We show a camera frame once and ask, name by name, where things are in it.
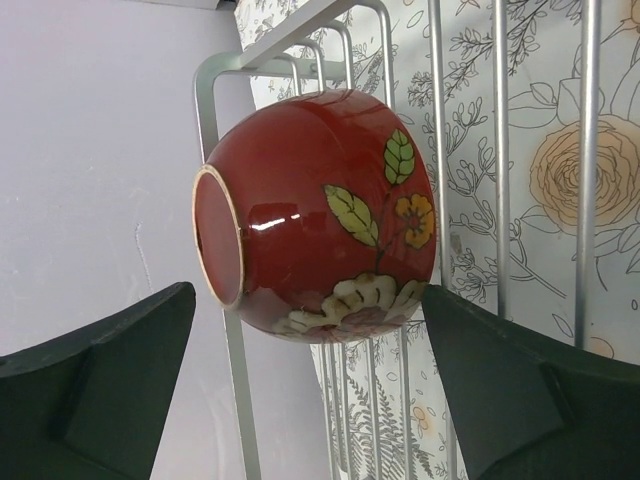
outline floral patterned surface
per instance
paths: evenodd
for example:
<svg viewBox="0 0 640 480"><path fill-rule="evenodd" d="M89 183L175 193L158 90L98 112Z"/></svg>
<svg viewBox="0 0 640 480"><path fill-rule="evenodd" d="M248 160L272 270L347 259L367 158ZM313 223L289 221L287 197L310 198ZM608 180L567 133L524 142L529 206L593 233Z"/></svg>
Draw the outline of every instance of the floral patterned surface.
<svg viewBox="0 0 640 480"><path fill-rule="evenodd" d="M304 3L241 0L236 18L246 47ZM573 339L579 162L581 0L508 0L511 139L511 320L561 341ZM387 0L393 26L396 111L436 178L433 79L425 1ZM495 151L491 2L442 2L447 153L454 285L496 308ZM377 18L354 8L341 20L354 37L356 84L383 97ZM597 180L597 278L592 351L640 363L640 1L612 0L603 11ZM339 37L312 35L330 60ZM312 58L308 48L296 56ZM292 95L288 79L253 79L258 108ZM315 88L304 83L304 90ZM402 208L411 208L411 199ZM433 280L439 279L434 272ZM420 312L414 317L420 318ZM383 478L403 479L397 332L375 340ZM445 406L426 330L409 326L414 478L452 478L446 466ZM354 462L371 468L365 343L347 345ZM456 477L466 478L462 460Z"/></svg>

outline bowl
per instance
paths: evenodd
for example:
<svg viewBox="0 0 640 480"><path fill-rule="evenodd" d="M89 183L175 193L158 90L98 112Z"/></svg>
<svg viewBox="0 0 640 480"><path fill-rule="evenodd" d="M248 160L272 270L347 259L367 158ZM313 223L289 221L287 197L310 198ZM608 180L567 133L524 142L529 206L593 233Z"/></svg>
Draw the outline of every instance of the bowl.
<svg viewBox="0 0 640 480"><path fill-rule="evenodd" d="M404 325L435 261L433 194L402 121L357 90L258 110L196 175L209 288L253 327L349 342Z"/></svg>

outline green leaf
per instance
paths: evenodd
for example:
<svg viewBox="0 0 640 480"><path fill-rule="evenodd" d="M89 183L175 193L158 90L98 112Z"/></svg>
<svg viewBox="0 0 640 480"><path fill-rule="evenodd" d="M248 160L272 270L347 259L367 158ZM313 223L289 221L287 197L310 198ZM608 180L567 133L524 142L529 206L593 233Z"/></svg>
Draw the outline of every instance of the green leaf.
<svg viewBox="0 0 640 480"><path fill-rule="evenodd" d="M378 243L378 224L371 217L367 204L349 190L335 185L325 185L324 193L340 225L359 242L375 247Z"/></svg>
<svg viewBox="0 0 640 480"><path fill-rule="evenodd" d="M416 156L409 138L400 130L393 132L384 150L384 175L391 185L400 185L413 173Z"/></svg>

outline scratch on wall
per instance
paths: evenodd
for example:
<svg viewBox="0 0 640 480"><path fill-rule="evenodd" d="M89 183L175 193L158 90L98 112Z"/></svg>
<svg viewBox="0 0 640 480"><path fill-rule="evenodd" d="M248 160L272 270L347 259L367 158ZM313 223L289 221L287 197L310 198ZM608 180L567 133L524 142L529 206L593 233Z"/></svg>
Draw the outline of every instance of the scratch on wall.
<svg viewBox="0 0 640 480"><path fill-rule="evenodd" d="M142 267L144 268L144 276L147 279L147 286L149 287L149 291L151 293L155 293L153 289L153 285L151 283L151 274L149 273L149 265L147 264L147 259L144 255L144 251L142 250L142 246L140 245L140 229L142 228L142 223L136 223L136 229L134 231L134 237L136 240L136 248L138 249L138 255L140 255L140 260L142 261Z"/></svg>

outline metal rack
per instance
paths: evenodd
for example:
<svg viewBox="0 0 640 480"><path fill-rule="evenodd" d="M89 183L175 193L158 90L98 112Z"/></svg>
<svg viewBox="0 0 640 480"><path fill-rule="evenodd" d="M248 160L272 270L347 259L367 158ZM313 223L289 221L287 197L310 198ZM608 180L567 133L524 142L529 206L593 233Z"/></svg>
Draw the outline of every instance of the metal rack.
<svg viewBox="0 0 640 480"><path fill-rule="evenodd" d="M445 99L443 81L443 31L440 19L441 0L427 0L429 24L431 28L431 70L434 78L434 118L435 140L438 164L437 182L448 184L449 172L446 153ZM394 77L391 52L391 25L387 8L381 0L310 0L286 18L280 25L268 32L245 52L223 53L205 60L196 73L195 100L198 129L201 141L202 161L205 162L217 144L218 130L214 98L215 80L223 74L244 74L251 76L292 77L296 95L301 93L302 78L317 79L320 90L324 90L328 80L345 81L353 87L353 57L351 37L347 27L336 18L353 7L373 9L380 20L384 64L384 94L387 105L394 109ZM510 264L510 210L509 210L509 133L508 133L508 92L507 92L507 0L493 1L494 29L494 101L495 101L495 145L496 145L496 203L497 203L497 265L498 265L498 313L509 314L509 264ZM582 42L584 46L583 77L581 92L581 169L579 223L577 237L576 266L576 338L575 345L585 348L585 329L590 325L589 291L594 264L594 218L596 147L599 89L599 40L600 13L602 0L584 0L582 13ZM325 61L320 47L307 38L320 28L336 31L341 38L344 61ZM315 59L298 59L285 53L294 46L305 46L314 53ZM449 214L447 188L438 188L439 245L441 283L451 289L451 258L449 237ZM260 462L256 441L255 425L249 377L244 349L242 325L237 315L224 315L233 390L247 480L260 480ZM404 431L404 466L411 478L414 472L411 455L411 417L408 374L407 331L400 332L400 379L402 427ZM329 445L331 480L339 478L336 452L332 432L337 432L338 454L342 457L349 480L359 480L355 476L351 458L351 436L348 423L348 389L346 388L346 354L344 345L325 345L320 349L321 386L324 395L327 441ZM375 478L382 480L379 424L377 415L376 372L373 357L373 342L367 344L367 367L369 377L369 397L371 399L374 459L372 470ZM337 369L340 369L341 385L337 384ZM447 415L447 463L448 472L457 472L457 445L455 429L450 415Z"/></svg>

